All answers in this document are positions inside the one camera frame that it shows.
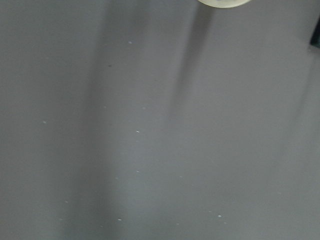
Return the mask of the wooden mug tree stand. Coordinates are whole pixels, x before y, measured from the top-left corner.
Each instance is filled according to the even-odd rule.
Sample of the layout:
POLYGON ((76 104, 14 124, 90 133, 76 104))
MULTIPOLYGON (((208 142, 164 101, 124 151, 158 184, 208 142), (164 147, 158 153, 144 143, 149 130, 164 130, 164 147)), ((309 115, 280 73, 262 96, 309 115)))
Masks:
POLYGON ((198 2, 213 8, 228 9, 242 6, 251 0, 198 0, 198 2))

